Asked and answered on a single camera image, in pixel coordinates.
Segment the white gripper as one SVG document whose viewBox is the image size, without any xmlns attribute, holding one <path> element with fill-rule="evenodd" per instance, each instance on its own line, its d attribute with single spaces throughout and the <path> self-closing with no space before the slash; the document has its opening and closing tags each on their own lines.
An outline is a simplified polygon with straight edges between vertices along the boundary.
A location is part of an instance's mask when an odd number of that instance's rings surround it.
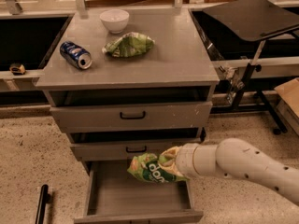
<svg viewBox="0 0 299 224">
<path fill-rule="evenodd" d="M 187 143 L 182 147 L 170 147 L 159 156 L 159 166 L 169 174 L 196 178 L 205 173 L 203 166 L 203 146 Z"/>
</svg>

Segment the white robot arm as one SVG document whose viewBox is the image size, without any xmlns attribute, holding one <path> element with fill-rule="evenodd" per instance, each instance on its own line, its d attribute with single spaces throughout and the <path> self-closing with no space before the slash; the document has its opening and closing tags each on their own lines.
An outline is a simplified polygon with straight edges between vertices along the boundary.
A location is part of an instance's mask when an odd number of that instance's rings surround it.
<svg viewBox="0 0 299 224">
<path fill-rule="evenodd" d="M 273 160 L 241 139 L 228 138 L 217 145 L 187 143 L 170 147 L 159 156 L 158 164 L 169 174 L 187 179 L 214 176 L 247 180 L 299 204 L 299 170 Z"/>
</svg>

